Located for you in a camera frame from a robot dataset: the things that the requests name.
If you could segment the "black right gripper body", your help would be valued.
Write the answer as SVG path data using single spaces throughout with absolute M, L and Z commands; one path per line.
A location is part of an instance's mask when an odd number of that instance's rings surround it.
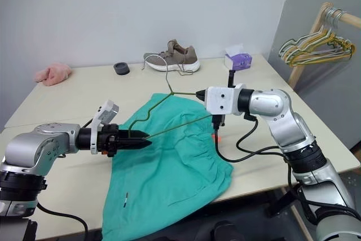
M 228 73 L 228 83 L 227 83 L 227 87 L 231 87 L 234 88 L 234 75 L 235 75 L 235 70 L 230 69 L 229 73 Z M 225 120 L 225 115 L 212 115 L 212 124 L 214 128 L 219 128 L 220 126 L 224 126 L 224 120 Z

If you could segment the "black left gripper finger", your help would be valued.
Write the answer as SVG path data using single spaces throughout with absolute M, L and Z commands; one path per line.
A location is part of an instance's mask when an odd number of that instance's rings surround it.
M 140 130 L 119 130 L 120 138 L 147 138 L 149 134 Z
M 140 150 L 151 145 L 152 142 L 144 138 L 124 138 L 116 143 L 117 150 Z

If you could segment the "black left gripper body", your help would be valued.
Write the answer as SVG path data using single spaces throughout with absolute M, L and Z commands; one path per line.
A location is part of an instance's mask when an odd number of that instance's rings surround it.
M 102 155 L 114 157 L 122 147 L 121 133 L 117 124 L 104 125 L 97 136 L 97 150 Z

